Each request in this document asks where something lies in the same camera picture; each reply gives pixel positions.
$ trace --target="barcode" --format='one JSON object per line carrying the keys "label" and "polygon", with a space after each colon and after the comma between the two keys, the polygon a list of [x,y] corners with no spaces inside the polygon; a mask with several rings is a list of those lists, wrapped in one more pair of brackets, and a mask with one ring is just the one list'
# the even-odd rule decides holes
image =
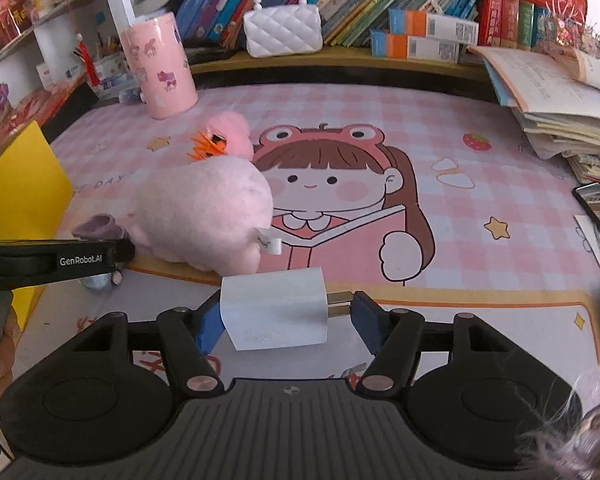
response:
{"label": "barcode", "polygon": [[475,27],[456,23],[456,40],[460,43],[475,43]]}
{"label": "barcode", "polygon": [[456,46],[453,43],[443,43],[440,41],[440,47],[438,49],[438,55],[442,61],[447,61],[454,58],[456,53]]}

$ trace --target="pink cup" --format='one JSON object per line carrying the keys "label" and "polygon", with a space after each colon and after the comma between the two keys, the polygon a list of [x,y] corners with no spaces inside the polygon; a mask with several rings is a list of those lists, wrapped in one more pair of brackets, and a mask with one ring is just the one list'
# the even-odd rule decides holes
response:
{"label": "pink cup", "polygon": [[122,32],[120,41],[151,117],[164,119],[198,102],[172,12],[136,23]]}

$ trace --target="strawberry illustration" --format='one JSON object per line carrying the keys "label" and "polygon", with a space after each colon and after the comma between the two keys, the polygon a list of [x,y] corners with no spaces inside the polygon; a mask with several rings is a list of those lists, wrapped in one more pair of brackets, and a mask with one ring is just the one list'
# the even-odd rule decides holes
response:
{"label": "strawberry illustration", "polygon": [[464,134],[462,142],[476,152],[486,152],[491,149],[489,141],[479,134]]}

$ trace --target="ridged gray surface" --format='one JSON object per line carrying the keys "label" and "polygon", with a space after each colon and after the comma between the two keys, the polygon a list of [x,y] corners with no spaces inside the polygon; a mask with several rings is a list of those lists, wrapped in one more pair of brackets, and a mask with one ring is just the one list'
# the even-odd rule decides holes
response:
{"label": "ridged gray surface", "polygon": [[494,472],[421,443],[390,402],[344,380],[237,380],[224,396],[187,402],[151,445],[83,468],[16,460],[0,480],[554,480],[549,471]]}

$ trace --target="cartoon eye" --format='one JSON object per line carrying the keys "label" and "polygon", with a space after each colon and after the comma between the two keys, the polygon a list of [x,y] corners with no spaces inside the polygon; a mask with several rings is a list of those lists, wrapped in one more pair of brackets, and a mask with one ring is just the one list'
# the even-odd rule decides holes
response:
{"label": "cartoon eye", "polygon": [[350,135],[356,140],[369,140],[380,137],[382,141],[382,132],[370,124],[354,124],[343,129],[344,135]]}
{"label": "cartoon eye", "polygon": [[276,142],[277,140],[287,140],[293,134],[294,128],[282,126],[280,128],[274,128],[267,133],[267,140],[272,140],[273,142]]}

